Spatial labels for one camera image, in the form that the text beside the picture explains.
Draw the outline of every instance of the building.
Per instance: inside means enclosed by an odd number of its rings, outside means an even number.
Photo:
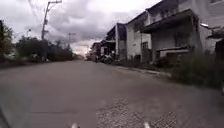
[[[146,9],[150,24],[142,33],[150,34],[153,61],[159,57],[189,51],[213,51],[216,40],[208,40],[211,27],[224,24],[223,0],[163,0]]]
[[[126,24],[128,59],[141,55],[142,62],[151,60],[151,36],[140,32],[144,26],[149,24],[150,18],[147,11],[142,12]]]
[[[116,59],[127,58],[127,44],[126,44],[126,27],[124,24],[117,23],[108,33],[103,41],[102,48],[109,52],[116,54]]]
[[[92,47],[91,47],[91,51],[90,51],[90,54],[91,54],[91,58],[93,60],[95,60],[96,56],[100,56],[101,54],[101,44],[100,42],[95,42],[93,43]]]

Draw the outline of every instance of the bush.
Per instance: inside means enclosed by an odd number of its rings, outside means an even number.
[[[186,84],[219,88],[224,79],[224,62],[214,55],[188,55],[172,70],[172,78]]]

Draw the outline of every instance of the concrete wall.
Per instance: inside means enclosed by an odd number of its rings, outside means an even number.
[[[126,41],[119,40],[118,53],[119,53],[119,59],[126,59],[127,58],[127,44],[126,44]]]
[[[163,29],[161,31],[157,31],[152,33],[152,55],[153,55],[153,61],[155,61],[156,58],[156,52],[158,50],[167,49],[167,48],[175,48],[175,39],[174,35],[175,33],[179,32],[186,32],[189,33],[189,38],[187,39],[187,45],[191,44],[197,47],[197,43],[192,43],[195,39],[195,32],[193,32],[191,22],[185,21],[182,25],[170,28],[170,29]],[[166,55],[167,52],[161,52],[160,57],[163,57]]]
[[[179,10],[192,9],[198,15],[199,23],[206,23],[211,27],[224,26],[224,1],[211,3],[210,0],[185,0],[179,5]],[[200,40],[203,50],[214,51],[217,40],[207,40],[211,31],[199,25]]]
[[[150,24],[150,17],[145,20],[144,25]],[[150,34],[141,34],[140,31],[134,31],[134,23],[129,23],[126,25],[127,29],[127,56],[128,59],[135,55],[141,55],[141,42],[148,42],[149,49],[151,46],[151,35]]]

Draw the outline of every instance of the cloud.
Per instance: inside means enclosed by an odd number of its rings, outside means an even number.
[[[71,44],[71,48],[73,49],[73,52],[85,55],[89,51],[91,45],[94,42],[99,42],[99,41],[100,40],[94,40],[94,39],[82,40],[82,41]]]
[[[115,23],[131,20],[158,1],[63,0],[48,14],[46,29],[50,33],[46,37],[68,40],[68,33],[76,33],[73,42],[93,43],[102,39]],[[32,29],[30,35],[40,37],[46,4],[46,0],[4,0],[0,4],[0,18],[16,33],[25,34]]]

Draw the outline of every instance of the road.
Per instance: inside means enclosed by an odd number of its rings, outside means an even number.
[[[218,91],[85,61],[0,71],[0,105],[12,128],[224,127]]]

